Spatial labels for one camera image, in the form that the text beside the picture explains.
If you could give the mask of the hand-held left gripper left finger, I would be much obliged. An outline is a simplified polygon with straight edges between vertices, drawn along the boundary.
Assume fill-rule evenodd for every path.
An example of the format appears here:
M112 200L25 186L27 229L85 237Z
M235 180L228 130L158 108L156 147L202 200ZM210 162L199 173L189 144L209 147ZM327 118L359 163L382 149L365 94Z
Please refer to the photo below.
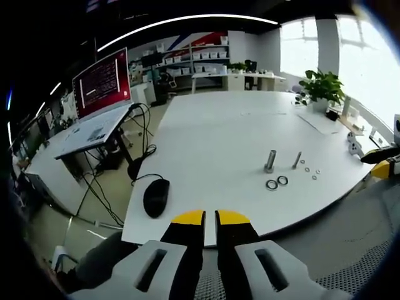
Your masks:
M205 216L194 210L173 218L160 240L149 240L118 262L107 281L68 299L194 299Z

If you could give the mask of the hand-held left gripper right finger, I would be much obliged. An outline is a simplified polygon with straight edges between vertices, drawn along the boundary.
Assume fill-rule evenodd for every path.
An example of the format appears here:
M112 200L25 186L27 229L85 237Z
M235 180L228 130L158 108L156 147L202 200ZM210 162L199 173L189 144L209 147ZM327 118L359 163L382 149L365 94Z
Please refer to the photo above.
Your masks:
M308 267L274 241L260 241L250 220L217 210L218 269L227 299L350 299L310 278Z

